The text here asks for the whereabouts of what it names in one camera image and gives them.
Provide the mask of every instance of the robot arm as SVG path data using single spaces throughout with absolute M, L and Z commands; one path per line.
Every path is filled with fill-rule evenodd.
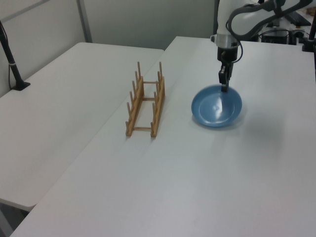
M 217 59 L 222 62 L 219 81 L 226 92 L 237 62 L 240 40 L 247 40 L 269 22 L 303 7 L 316 6 L 313 0 L 220 0 L 218 8 Z

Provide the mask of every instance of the white table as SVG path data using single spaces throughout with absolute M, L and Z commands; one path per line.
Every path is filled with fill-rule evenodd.
M 314 55 L 243 45 L 231 80 L 243 109 L 232 126 L 192 119 L 191 101 L 218 84 L 220 63 L 208 39 L 176 38 L 159 59 L 166 99 L 157 138 L 125 137 L 127 98 L 12 237 L 314 236 Z
M 162 53 L 79 43 L 0 98 L 0 202 L 31 210 Z

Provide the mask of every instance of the wooden dish rack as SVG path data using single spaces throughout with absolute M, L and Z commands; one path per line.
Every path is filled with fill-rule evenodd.
M 162 75 L 161 62 L 159 62 L 158 81 L 144 81 L 144 78 L 141 76 L 139 62 L 137 62 L 137 66 L 138 73 L 135 71 L 136 85 L 134 81 L 132 82 L 134 96 L 132 91 L 129 92 L 132 107 L 127 103 L 129 118 L 126 122 L 126 136 L 130 137 L 134 130 L 150 130 L 151 137 L 156 137 L 165 97 L 164 76 Z M 145 97 L 144 84 L 156 84 L 156 91 L 154 92 L 153 98 Z M 135 127 L 143 101 L 153 101 L 153 121 L 150 127 Z

